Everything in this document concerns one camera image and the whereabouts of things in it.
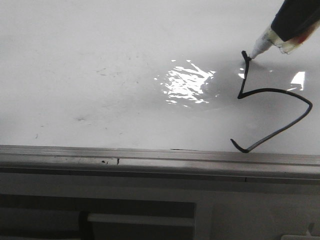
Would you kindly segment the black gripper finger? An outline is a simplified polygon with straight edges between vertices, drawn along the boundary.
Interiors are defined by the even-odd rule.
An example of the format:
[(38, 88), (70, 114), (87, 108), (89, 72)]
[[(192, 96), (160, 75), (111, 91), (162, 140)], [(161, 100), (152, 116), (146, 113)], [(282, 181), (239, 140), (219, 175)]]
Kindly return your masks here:
[(285, 0), (270, 26), (286, 42), (305, 32), (319, 20), (319, 0)]

